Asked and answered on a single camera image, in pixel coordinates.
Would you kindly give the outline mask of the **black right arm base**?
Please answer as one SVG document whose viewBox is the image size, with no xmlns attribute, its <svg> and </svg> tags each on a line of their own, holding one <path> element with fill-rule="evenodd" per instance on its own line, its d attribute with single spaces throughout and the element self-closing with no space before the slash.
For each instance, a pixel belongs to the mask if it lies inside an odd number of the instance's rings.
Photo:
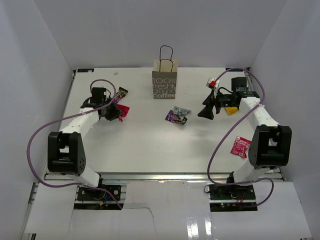
<svg viewBox="0 0 320 240">
<path fill-rule="evenodd" d="M 210 200 L 252 200 L 256 199 L 255 191 L 252 185 L 215 185 L 208 184 L 204 187 L 204 192 L 209 194 Z"/>
</svg>

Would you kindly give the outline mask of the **red snack pouch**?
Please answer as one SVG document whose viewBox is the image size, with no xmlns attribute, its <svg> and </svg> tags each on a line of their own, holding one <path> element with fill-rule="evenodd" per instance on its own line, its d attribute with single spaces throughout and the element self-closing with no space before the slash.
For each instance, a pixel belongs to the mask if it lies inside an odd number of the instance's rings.
<svg viewBox="0 0 320 240">
<path fill-rule="evenodd" d="M 125 105 L 121 105 L 121 104 L 117 104 L 117 107 L 121 112 L 118 119 L 120 120 L 120 122 L 123 122 L 123 119 L 128 115 L 128 113 L 130 111 L 130 107 L 125 106 Z"/>
</svg>

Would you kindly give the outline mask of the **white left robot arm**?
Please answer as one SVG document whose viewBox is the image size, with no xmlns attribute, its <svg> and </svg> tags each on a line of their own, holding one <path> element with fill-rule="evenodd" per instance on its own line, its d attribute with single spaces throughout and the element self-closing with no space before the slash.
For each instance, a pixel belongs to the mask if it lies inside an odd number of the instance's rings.
<svg viewBox="0 0 320 240">
<path fill-rule="evenodd" d="M 92 88 L 79 114 L 59 132 L 51 132 L 47 143 L 48 171 L 89 186 L 88 193 L 96 200 L 105 196 L 106 187 L 100 184 L 101 175 L 87 166 L 83 138 L 101 118 L 112 121 L 121 114 L 108 92 L 105 87 Z"/>
</svg>

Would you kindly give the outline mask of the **silver foil snack packet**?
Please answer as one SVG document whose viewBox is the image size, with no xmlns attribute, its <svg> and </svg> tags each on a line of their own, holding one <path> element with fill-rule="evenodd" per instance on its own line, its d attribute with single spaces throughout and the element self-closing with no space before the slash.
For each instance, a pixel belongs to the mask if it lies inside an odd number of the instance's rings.
<svg viewBox="0 0 320 240">
<path fill-rule="evenodd" d="M 192 111 L 189 110 L 189 109 L 185 109 L 185 108 L 178 107 L 178 106 L 175 105 L 174 108 L 173 108 L 173 113 L 175 115 L 177 115 L 178 117 L 185 117 L 188 114 L 191 114 Z"/>
</svg>

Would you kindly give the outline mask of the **yellow snack packet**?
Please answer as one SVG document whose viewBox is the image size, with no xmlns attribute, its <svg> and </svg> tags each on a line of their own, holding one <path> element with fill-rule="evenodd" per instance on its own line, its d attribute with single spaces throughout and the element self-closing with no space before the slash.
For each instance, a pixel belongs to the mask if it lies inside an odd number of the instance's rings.
<svg viewBox="0 0 320 240">
<path fill-rule="evenodd" d="M 238 108 L 237 107 L 225 107 L 224 110 L 226 111 L 228 116 L 231 116 L 238 111 Z"/>
</svg>

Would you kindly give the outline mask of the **purple M&M candy packet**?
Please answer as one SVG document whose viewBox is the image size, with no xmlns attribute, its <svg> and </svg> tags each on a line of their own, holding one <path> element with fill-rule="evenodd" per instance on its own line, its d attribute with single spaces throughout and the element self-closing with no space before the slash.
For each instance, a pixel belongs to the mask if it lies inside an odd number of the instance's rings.
<svg viewBox="0 0 320 240">
<path fill-rule="evenodd" d="M 179 125 L 184 125 L 188 119 L 186 117 L 179 117 L 178 115 L 174 114 L 173 110 L 170 110 L 165 117 L 165 120 L 171 123 L 179 124 Z"/>
</svg>

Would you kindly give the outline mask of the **pink candy pouch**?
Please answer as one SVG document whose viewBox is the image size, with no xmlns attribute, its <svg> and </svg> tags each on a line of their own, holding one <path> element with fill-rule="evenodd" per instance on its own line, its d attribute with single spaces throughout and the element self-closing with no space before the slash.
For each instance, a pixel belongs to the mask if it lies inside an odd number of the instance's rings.
<svg viewBox="0 0 320 240">
<path fill-rule="evenodd" d="M 247 158 L 247 150 L 250 148 L 252 141 L 241 136 L 237 136 L 233 143 L 231 154 L 241 157 L 242 159 Z"/>
</svg>

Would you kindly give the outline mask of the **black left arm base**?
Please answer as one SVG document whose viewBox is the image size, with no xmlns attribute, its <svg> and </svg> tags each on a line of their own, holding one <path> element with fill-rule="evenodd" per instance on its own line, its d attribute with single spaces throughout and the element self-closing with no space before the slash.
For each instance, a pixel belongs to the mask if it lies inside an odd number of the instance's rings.
<svg viewBox="0 0 320 240">
<path fill-rule="evenodd" d="M 121 185 L 103 185 L 102 187 L 109 191 L 117 201 L 121 199 Z M 105 199 L 110 201 L 113 200 L 113 198 L 110 197 L 105 191 L 94 190 L 87 187 L 80 187 L 78 189 L 76 199 L 78 201 L 103 201 Z"/>
</svg>

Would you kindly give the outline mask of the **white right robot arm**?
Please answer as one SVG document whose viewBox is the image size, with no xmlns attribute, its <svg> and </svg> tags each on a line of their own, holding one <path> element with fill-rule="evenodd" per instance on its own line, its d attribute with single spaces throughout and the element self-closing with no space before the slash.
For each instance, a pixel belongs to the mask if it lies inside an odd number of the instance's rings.
<svg viewBox="0 0 320 240">
<path fill-rule="evenodd" d="M 221 93 L 220 79 L 210 78 L 206 86 L 211 90 L 203 101 L 198 117 L 213 120 L 222 108 L 236 107 L 244 113 L 234 130 L 244 119 L 248 119 L 254 134 L 248 148 L 247 161 L 226 180 L 226 195 L 236 200 L 244 193 L 242 185 L 251 185 L 264 173 L 286 166 L 289 162 L 292 130 L 280 125 L 263 106 L 264 97 L 247 87 L 245 77 L 234 77 L 228 94 Z"/>
</svg>

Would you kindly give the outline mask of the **dark skittles candy packet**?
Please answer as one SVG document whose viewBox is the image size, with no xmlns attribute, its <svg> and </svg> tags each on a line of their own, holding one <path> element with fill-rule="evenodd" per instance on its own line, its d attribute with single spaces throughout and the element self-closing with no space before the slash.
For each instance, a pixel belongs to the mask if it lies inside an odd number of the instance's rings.
<svg viewBox="0 0 320 240">
<path fill-rule="evenodd" d="M 113 102 L 117 104 L 121 99 L 123 99 L 128 94 L 128 92 L 129 91 L 127 89 L 123 87 L 119 87 L 117 93 L 113 97 Z"/>
</svg>

